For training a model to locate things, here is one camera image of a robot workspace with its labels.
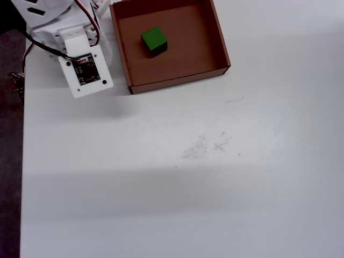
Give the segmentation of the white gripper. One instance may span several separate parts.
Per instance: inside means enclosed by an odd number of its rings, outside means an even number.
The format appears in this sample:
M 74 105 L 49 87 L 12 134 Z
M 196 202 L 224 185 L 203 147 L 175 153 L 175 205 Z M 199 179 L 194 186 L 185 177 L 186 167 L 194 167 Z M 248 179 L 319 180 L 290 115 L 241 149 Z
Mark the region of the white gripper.
M 89 20 L 52 20 L 29 29 L 33 40 L 57 50 L 59 56 L 70 63 L 82 63 L 89 54 L 99 56 L 100 49 L 107 66 L 112 65 L 113 51 L 101 27 Z

